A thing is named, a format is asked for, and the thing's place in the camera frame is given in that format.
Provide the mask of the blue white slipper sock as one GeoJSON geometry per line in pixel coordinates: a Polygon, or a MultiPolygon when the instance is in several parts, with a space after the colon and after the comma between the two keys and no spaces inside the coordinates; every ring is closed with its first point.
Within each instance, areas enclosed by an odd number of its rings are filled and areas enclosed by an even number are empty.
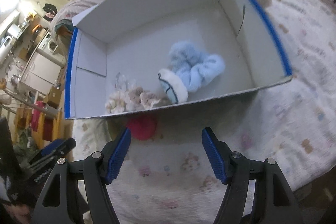
{"type": "Polygon", "coordinates": [[[158,72],[158,79],[172,104],[187,102],[189,95],[187,88],[174,72],[169,69],[161,69],[158,72]]]}

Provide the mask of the floral bed blanket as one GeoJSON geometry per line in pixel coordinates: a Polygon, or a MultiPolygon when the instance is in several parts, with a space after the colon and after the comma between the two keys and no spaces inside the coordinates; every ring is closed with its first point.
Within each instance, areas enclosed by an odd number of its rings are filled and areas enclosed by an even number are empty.
{"type": "MultiPolygon", "coordinates": [[[[202,129],[255,160],[274,158],[298,189],[335,166],[335,5],[272,0],[263,9],[282,43],[291,80],[254,92],[146,110],[155,135],[132,139],[108,193],[121,223],[212,223],[226,187],[202,146],[202,129]]],[[[109,140],[105,128],[139,112],[74,119],[83,159],[109,140]]]]}

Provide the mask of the red soft ball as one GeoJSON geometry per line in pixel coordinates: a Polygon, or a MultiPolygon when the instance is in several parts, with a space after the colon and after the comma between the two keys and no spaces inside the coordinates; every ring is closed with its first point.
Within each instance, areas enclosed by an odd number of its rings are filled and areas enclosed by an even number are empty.
{"type": "Polygon", "coordinates": [[[141,115],[131,118],[126,127],[130,130],[133,138],[144,141],[155,135],[157,120],[151,115],[141,115]]]}

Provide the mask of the white blue cardboard box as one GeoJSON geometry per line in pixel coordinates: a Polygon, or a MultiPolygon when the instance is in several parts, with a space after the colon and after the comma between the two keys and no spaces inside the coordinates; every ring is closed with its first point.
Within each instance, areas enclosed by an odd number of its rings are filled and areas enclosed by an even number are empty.
{"type": "Polygon", "coordinates": [[[117,75],[158,95],[169,50],[190,42],[221,55],[222,75],[188,103],[254,92],[291,80],[282,43],[256,0],[105,0],[72,19],[64,94],[67,119],[106,116],[117,75]]]}

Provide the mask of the white kitchen cabinet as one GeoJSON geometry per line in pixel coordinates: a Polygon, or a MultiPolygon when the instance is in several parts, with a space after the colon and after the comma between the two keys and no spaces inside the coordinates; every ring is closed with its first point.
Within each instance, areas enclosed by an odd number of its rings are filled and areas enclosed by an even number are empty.
{"type": "Polygon", "coordinates": [[[58,83],[61,69],[61,66],[35,52],[22,72],[19,88],[47,95],[50,89],[58,83]]]}

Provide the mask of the beige scrunchie cloth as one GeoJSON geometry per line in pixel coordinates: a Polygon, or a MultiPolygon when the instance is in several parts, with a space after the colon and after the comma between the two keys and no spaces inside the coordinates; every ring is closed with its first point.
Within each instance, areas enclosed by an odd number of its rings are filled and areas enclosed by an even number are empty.
{"type": "Polygon", "coordinates": [[[113,92],[105,104],[105,109],[107,114],[120,114],[124,112],[150,110],[169,104],[170,101],[167,98],[159,97],[148,90],[143,90],[143,88],[139,86],[130,90],[118,90],[113,92]]]}

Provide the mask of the small cardboard box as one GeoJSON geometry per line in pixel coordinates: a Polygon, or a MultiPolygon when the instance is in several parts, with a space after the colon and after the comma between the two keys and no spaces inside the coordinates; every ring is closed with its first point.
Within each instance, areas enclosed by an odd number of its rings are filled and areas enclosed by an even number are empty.
{"type": "Polygon", "coordinates": [[[45,96],[43,102],[57,109],[60,104],[61,95],[62,91],[59,88],[52,86],[49,93],[45,96]]]}

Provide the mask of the clear plastic packet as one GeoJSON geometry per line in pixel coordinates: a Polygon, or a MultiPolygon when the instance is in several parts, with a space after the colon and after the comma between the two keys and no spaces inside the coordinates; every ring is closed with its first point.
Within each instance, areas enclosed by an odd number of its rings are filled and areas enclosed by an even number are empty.
{"type": "Polygon", "coordinates": [[[121,74],[120,72],[116,75],[115,89],[122,92],[128,92],[137,87],[136,80],[129,78],[128,76],[121,74]]]}

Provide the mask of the yellow wooden chair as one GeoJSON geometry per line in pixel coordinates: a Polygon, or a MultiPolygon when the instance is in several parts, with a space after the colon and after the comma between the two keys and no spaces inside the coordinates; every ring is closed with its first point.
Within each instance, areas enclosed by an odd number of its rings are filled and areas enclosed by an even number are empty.
{"type": "Polygon", "coordinates": [[[13,142],[18,141],[19,133],[30,127],[31,135],[38,148],[42,149],[56,139],[63,139],[61,132],[62,111],[57,111],[55,117],[39,112],[20,103],[14,118],[13,142]]]}

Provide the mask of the washing machine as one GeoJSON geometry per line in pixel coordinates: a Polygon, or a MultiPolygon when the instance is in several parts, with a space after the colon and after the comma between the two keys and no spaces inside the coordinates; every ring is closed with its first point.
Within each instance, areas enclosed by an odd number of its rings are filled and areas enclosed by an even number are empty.
{"type": "Polygon", "coordinates": [[[59,53],[59,46],[54,42],[50,32],[47,32],[37,47],[37,52],[45,55],[56,55],[59,53]]]}

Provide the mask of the light blue fluffy cloth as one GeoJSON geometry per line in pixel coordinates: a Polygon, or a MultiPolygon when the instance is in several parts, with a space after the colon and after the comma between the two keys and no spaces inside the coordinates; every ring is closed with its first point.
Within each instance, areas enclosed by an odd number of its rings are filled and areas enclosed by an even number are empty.
{"type": "Polygon", "coordinates": [[[202,52],[189,42],[177,42],[169,51],[169,67],[187,91],[194,93],[222,74],[225,63],[217,54],[202,52]]]}

